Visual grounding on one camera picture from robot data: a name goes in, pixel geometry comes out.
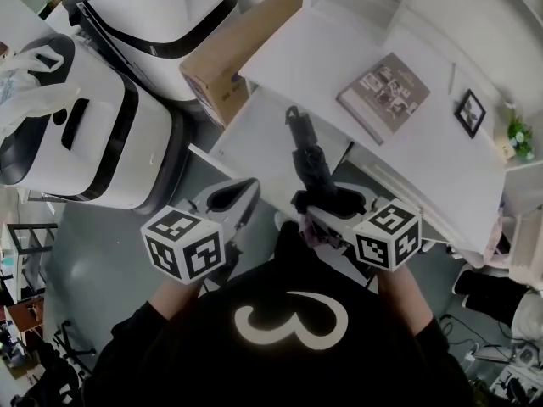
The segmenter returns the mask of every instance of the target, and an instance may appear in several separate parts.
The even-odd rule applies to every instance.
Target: picture frame
[[[468,89],[455,112],[464,130],[474,138],[486,116],[483,104],[477,99],[471,89]]]

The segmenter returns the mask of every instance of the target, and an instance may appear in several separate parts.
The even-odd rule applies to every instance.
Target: cable
[[[500,327],[500,332],[501,334],[503,335],[503,337],[506,337],[507,339],[509,339],[510,341],[514,341],[514,342],[518,342],[518,343],[527,343],[528,345],[531,345],[532,347],[535,348],[535,350],[537,351],[537,361],[538,361],[538,365],[541,365],[541,362],[539,360],[540,358],[540,348],[535,345],[533,342],[531,341],[528,341],[527,339],[520,339],[520,338],[516,338],[516,337],[510,337],[508,336],[504,331],[503,331],[503,327],[501,326],[502,322],[501,321],[498,321],[498,327]]]
[[[445,337],[447,339],[449,338],[449,335],[452,333],[452,328],[453,328],[453,324],[450,321],[445,323],[445,325],[441,327],[441,331],[443,332],[443,334],[445,335]],[[463,343],[476,344],[476,342],[471,338],[464,339],[463,341],[457,341],[457,342],[454,342],[454,343],[449,341],[450,345],[462,345]]]
[[[498,347],[500,347],[499,345],[494,345],[492,343],[490,343],[489,341],[487,341],[483,336],[481,336],[479,333],[477,333],[474,329],[472,329],[470,326],[468,326],[464,321],[461,321],[459,320],[458,318],[456,318],[454,315],[451,315],[451,314],[444,314],[443,316],[441,316],[439,318],[439,323],[441,323],[441,321],[443,321],[445,318],[451,318],[457,322],[459,322],[460,324],[462,324],[464,327],[466,327],[471,333],[473,333],[474,335],[476,335],[477,337],[479,337],[480,339],[482,339],[484,342],[485,342],[485,345],[483,347],[494,347],[498,352],[500,352],[500,354],[505,357],[507,359],[507,363],[511,363],[511,358],[507,357],[506,355],[503,354],[503,351],[501,351]]]

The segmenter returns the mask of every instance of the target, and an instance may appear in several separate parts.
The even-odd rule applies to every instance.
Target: white desk
[[[404,60],[431,93],[378,146],[335,98],[389,52]],[[451,71],[452,62],[401,25],[378,47],[360,31],[303,8],[240,74],[340,130],[359,148],[359,155],[351,157],[355,165],[393,192],[400,189],[400,196],[422,208],[428,222],[457,247],[482,253],[497,218],[505,165],[491,137],[479,131],[472,140],[453,115]],[[487,109],[485,119],[493,120],[495,111],[480,95],[479,100]]]

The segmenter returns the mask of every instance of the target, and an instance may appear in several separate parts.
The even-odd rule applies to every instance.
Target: gray floor
[[[209,150],[218,132],[208,128],[197,144]],[[387,192],[375,181],[363,176],[350,164],[342,164],[335,174],[336,181],[349,181]],[[204,186],[220,181],[221,175],[194,157],[176,195],[191,198]],[[237,273],[249,270],[269,259],[277,230],[273,224],[274,210],[260,202],[251,222],[240,240],[244,254]],[[106,209],[69,203],[64,211],[53,258],[48,265],[46,291],[46,322],[49,330],[63,319],[74,323],[76,337],[82,346],[93,345],[100,351],[111,339],[111,327],[127,318],[154,292],[165,279],[148,262],[139,228],[148,217],[129,211]],[[445,253],[445,246],[435,246],[430,252],[414,257],[409,266],[436,316],[450,313],[482,335],[489,343],[505,343],[495,321],[460,306],[461,298],[451,294],[451,287],[462,263]],[[481,339],[459,323],[454,323],[451,341]],[[471,342],[451,346],[451,352],[462,361]],[[472,368],[489,381],[494,367]]]

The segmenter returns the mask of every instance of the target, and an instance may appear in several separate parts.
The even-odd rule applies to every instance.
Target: book cover
[[[338,101],[381,144],[416,112],[429,93],[407,65],[390,53],[348,85]]]

